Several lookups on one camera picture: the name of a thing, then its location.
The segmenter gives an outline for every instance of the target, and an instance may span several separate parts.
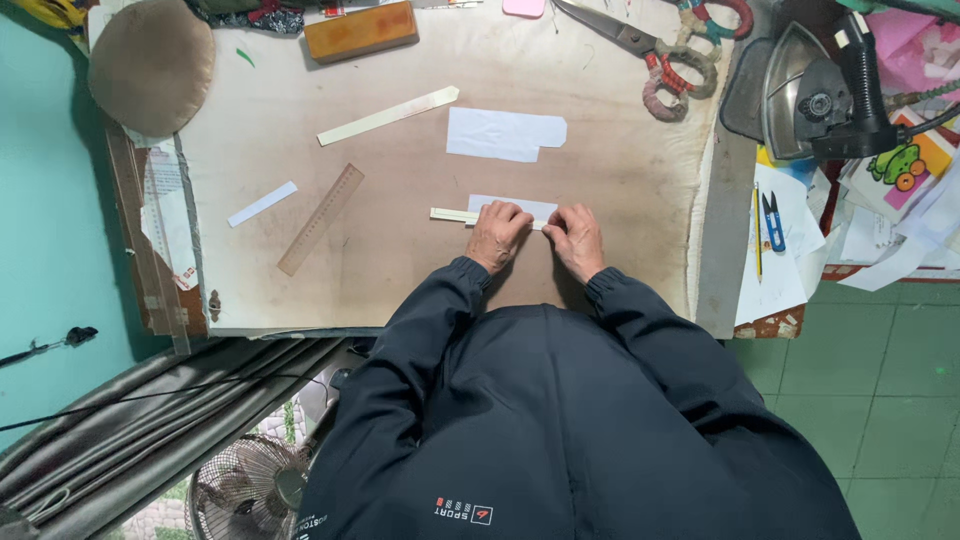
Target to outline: frog illustration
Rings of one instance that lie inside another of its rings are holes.
[[[926,170],[926,163],[920,159],[920,146],[902,144],[873,158],[867,170],[877,182],[883,180],[884,184],[896,185],[900,191],[909,191]]]

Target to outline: electric fan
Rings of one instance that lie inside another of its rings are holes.
[[[306,455],[247,434],[194,473],[186,519],[197,540],[290,540],[307,479]]]

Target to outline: sleeve cuff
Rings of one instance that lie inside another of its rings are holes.
[[[460,256],[450,262],[450,268],[462,272],[467,281],[474,286],[485,290],[493,277],[482,264],[466,256]]]
[[[604,294],[628,279],[623,272],[620,272],[612,266],[608,266],[594,274],[593,277],[590,278],[590,281],[587,282],[587,298],[596,304]]]

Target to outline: yellow pencil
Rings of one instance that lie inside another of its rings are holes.
[[[763,282],[763,262],[760,258],[760,185],[754,182],[754,236],[756,237],[756,280]]]

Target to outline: pink eraser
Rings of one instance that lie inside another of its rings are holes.
[[[543,15],[544,4],[544,0],[503,0],[503,12],[535,19]]]

